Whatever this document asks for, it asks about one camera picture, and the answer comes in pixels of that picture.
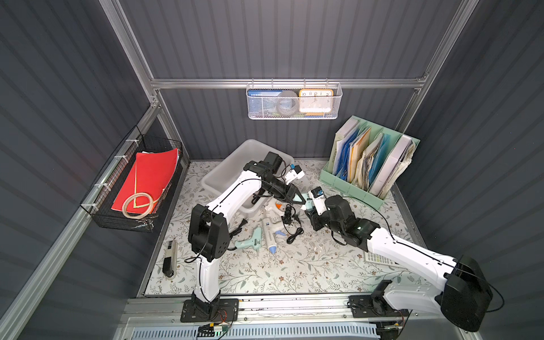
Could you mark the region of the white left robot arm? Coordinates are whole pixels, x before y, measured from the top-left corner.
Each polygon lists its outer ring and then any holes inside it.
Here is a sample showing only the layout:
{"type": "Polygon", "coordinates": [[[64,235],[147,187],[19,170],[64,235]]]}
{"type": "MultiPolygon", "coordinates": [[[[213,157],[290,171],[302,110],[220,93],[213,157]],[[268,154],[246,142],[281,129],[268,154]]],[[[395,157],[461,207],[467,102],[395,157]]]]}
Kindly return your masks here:
{"type": "Polygon", "coordinates": [[[196,263],[197,283],[192,293],[195,302],[209,307],[220,299],[220,258],[231,241],[229,224],[253,194],[262,189],[279,201],[291,205],[305,204],[299,188],[293,184],[296,179],[304,177],[302,168],[285,164],[285,170],[281,171],[283,164],[281,156],[274,152],[269,152],[262,161],[249,161],[235,182],[214,201],[193,207],[188,242],[195,256],[187,262],[196,263]]]}

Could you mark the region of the white blue-tip glue gun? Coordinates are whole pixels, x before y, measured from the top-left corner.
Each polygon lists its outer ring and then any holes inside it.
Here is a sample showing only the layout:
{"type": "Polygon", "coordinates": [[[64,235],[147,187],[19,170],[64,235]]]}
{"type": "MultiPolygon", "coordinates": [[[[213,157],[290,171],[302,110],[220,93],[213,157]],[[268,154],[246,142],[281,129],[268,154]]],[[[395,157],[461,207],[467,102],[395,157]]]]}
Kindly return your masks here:
{"type": "Polygon", "coordinates": [[[262,211],[262,215],[262,228],[266,247],[270,253],[276,254],[278,251],[276,236],[286,237],[286,229],[281,218],[274,212],[262,211]]]}

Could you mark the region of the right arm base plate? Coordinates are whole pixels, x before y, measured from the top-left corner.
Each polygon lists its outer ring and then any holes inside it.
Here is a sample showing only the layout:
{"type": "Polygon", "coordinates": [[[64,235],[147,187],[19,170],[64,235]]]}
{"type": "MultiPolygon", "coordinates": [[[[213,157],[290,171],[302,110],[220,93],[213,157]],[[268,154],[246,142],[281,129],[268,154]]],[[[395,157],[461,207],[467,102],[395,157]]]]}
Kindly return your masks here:
{"type": "Polygon", "coordinates": [[[371,295],[349,296],[347,307],[354,318],[396,317],[402,319],[409,315],[409,310],[395,310],[384,299],[373,298],[371,295]]]}

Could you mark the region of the small white orange-tip glue gun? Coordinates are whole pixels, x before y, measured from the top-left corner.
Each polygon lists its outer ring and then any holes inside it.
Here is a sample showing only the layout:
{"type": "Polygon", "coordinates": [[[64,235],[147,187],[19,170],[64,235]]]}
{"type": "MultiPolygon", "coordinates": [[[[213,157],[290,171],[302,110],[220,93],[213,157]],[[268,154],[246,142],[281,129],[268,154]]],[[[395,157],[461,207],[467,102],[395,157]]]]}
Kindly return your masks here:
{"type": "Polygon", "coordinates": [[[270,231],[273,236],[287,236],[286,243],[291,245],[297,237],[304,233],[302,222],[296,209],[289,203],[270,201],[265,211],[269,217],[270,231]]]}

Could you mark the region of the translucent white storage box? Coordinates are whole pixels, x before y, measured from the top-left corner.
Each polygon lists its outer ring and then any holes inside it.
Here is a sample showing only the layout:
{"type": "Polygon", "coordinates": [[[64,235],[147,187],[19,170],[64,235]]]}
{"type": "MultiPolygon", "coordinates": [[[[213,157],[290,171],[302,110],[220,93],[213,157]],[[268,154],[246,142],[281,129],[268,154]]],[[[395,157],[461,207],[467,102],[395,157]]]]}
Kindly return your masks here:
{"type": "MultiPolygon", "coordinates": [[[[264,161],[269,152],[279,155],[286,164],[294,164],[294,159],[289,154],[257,140],[246,140],[217,167],[203,177],[201,181],[202,187],[215,195],[215,198],[206,205],[202,204],[202,206],[207,206],[208,210],[212,211],[216,204],[212,205],[211,203],[224,192],[228,194],[232,190],[229,187],[238,179],[244,166],[250,161],[255,161],[255,163],[264,161]]],[[[260,209],[269,200],[266,197],[260,198],[253,204],[252,199],[253,194],[249,194],[249,198],[242,204],[237,213],[240,213],[245,218],[253,218],[258,215],[260,209]]]]}

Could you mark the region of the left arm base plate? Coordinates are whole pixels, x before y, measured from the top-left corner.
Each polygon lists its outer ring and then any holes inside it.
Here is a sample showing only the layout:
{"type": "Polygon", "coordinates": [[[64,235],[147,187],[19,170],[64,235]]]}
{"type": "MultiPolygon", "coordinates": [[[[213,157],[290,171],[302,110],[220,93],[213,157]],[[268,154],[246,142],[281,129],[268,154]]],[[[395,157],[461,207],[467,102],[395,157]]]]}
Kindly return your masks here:
{"type": "Polygon", "coordinates": [[[211,303],[206,303],[191,296],[189,300],[184,301],[180,322],[233,322],[237,321],[238,314],[238,299],[217,297],[211,303]]]}

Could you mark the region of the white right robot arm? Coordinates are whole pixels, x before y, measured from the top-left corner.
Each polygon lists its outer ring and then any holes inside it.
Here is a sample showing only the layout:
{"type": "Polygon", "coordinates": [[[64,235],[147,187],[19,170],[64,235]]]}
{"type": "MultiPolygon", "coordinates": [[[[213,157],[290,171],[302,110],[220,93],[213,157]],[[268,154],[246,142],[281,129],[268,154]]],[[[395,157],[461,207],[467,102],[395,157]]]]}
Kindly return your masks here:
{"type": "Polygon", "coordinates": [[[465,331],[480,330],[490,311],[493,292],[475,259],[456,259],[396,237],[390,228],[356,217],[344,197],[326,196],[321,188],[307,193],[304,208],[314,230],[327,228],[342,238],[342,245],[384,256],[429,283],[424,288],[383,279],[371,294],[372,306],[378,313],[386,308],[416,310],[443,315],[465,331]]]}

